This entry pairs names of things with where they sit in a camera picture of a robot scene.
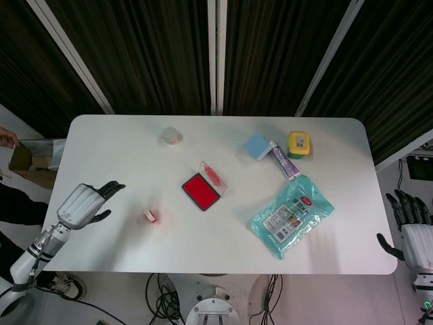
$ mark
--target cardboard box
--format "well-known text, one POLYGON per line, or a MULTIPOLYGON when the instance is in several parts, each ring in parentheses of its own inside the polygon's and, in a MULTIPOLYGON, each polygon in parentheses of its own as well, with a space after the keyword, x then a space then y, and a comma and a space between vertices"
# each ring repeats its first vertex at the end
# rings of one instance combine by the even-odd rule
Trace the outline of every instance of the cardboard box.
POLYGON ((51 157, 32 156, 31 151, 20 143, 15 147, 9 170, 43 188, 52 190, 57 171, 47 169, 50 162, 51 157))

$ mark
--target small red object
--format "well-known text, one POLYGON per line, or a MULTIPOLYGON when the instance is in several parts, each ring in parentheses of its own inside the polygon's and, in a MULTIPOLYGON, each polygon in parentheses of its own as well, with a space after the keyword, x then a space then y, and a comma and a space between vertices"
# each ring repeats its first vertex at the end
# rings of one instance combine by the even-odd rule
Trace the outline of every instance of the small red object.
POLYGON ((155 223, 156 222, 156 217, 155 217, 155 213, 151 212, 150 210, 146 210, 144 211, 144 215, 146 216, 146 218, 149 219, 150 222, 155 223))
POLYGON ((220 198, 218 192, 199 173, 188 179, 182 188, 203 211, 209 209, 220 198))
POLYGON ((311 200, 309 198, 307 198, 306 196, 301 196, 300 198, 303 203, 305 203, 306 205, 311 205, 311 200))

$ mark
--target sneaker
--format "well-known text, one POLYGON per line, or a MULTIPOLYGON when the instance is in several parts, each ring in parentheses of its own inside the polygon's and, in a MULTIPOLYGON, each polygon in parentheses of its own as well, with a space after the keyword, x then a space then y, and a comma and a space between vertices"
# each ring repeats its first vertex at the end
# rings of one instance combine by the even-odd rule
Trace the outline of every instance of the sneaker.
POLYGON ((80 300, 87 293, 87 287, 84 281, 71 273, 56 272, 54 279, 42 288, 56 291, 67 299, 80 300))

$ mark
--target person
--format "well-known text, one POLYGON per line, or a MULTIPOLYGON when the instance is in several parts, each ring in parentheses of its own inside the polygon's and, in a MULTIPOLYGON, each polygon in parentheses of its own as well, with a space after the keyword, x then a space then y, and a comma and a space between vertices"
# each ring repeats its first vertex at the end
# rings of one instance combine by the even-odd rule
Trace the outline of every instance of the person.
MULTIPOLYGON (((0 127, 0 147, 13 149, 18 146, 14 132, 0 127)), ((48 204, 34 202, 27 194, 0 182, 0 221, 42 226, 47 214, 48 204)), ((0 277, 14 283, 10 267, 24 251, 0 231, 0 277)), ((82 299, 87 291, 85 283, 78 277, 67 273, 42 271, 37 277, 37 286, 56 291, 72 299, 82 299)))

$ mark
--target black cable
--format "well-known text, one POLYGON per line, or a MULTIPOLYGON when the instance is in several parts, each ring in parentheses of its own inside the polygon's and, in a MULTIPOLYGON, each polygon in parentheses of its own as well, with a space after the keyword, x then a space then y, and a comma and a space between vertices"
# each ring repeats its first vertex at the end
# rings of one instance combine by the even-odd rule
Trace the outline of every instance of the black cable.
POLYGON ((428 144, 428 142, 426 142, 421 146, 421 148, 425 151, 430 151, 433 150, 433 144, 428 144))
POLYGON ((425 310, 425 312, 423 313, 423 315, 421 316, 421 318, 418 320, 417 325, 424 325, 426 323, 426 320, 428 319, 430 313, 433 310, 433 300, 430 301, 430 307, 423 309, 421 308, 422 311, 425 310))
POLYGON ((249 323, 251 325, 251 319, 253 317, 259 316, 259 315, 263 315, 262 316, 262 320, 260 321, 260 325, 267 325, 268 324, 268 320, 271 321, 271 323, 273 325, 275 325, 273 318, 272 318, 272 312, 275 309, 275 307, 277 306, 279 299, 281 297, 281 293, 283 292, 283 276, 281 274, 273 274, 271 276, 271 279, 268 282, 268 287, 266 289, 266 293, 265 293, 265 299, 263 301, 263 308, 261 310, 260 313, 255 313, 253 315, 250 316, 249 319, 249 323), (270 308, 270 304, 271 304, 271 299, 272 299, 272 295, 273 295, 273 291, 275 289, 275 284, 277 283, 278 278, 280 278, 280 282, 281 285, 279 287, 279 294, 277 297, 277 300, 275 301, 275 304, 273 305, 272 308, 270 308))
POLYGON ((44 293, 53 293, 53 294, 55 294, 55 295, 57 295, 57 296, 59 296, 59 297, 65 299, 65 300, 74 301, 75 303, 82 303, 83 305, 87 305, 87 306, 93 307, 93 308, 95 308, 95 309, 98 309, 99 311, 102 311, 103 313, 106 313, 107 315, 109 315, 111 318, 117 320, 117 321, 118 321, 119 323, 121 323, 122 325, 127 325, 127 323, 123 322, 122 320, 119 320, 116 316, 110 314, 110 313, 109 313, 108 311, 106 311, 106 310, 103 310, 101 307, 95 306, 95 305, 93 305, 93 304, 91 304, 91 303, 86 303, 85 301, 81 301, 81 300, 77 300, 77 299, 70 298, 70 297, 68 297, 68 296, 63 295, 63 294, 60 293, 60 292, 56 292, 56 291, 51 291, 51 290, 43 289, 43 288, 40 288, 40 287, 38 287, 38 286, 36 286, 35 288, 38 289, 38 290, 40 290, 40 291, 43 291, 44 293))
POLYGON ((398 160, 398 169, 400 175, 398 177, 397 188, 400 189, 401 182, 403 181, 403 161, 401 159, 398 160))
POLYGON ((149 302, 148 290, 150 280, 153 278, 155 273, 152 273, 146 282, 146 287, 144 291, 144 297, 146 301, 147 308, 149 308, 150 312, 154 317, 150 321, 149 325, 152 325, 156 318, 160 318, 161 320, 168 320, 172 325, 178 325, 175 323, 175 320, 181 320, 182 323, 185 323, 181 315, 181 306, 179 302, 179 297, 177 296, 177 291, 170 290, 166 285, 162 284, 160 281, 160 274, 157 275, 156 282, 158 285, 158 298, 156 299, 154 310, 149 302))
POLYGON ((30 287, 33 284, 33 282, 35 282, 36 279, 35 273, 39 268, 39 261, 41 260, 41 256, 45 252, 45 248, 47 247, 49 241, 51 240, 51 237, 53 236, 53 233, 59 227, 59 225, 60 223, 58 223, 57 225, 53 225, 53 227, 48 231, 47 237, 45 237, 44 241, 42 242, 41 250, 39 251, 35 259, 35 262, 33 263, 32 269, 30 271, 30 275, 27 280, 27 287, 30 287))

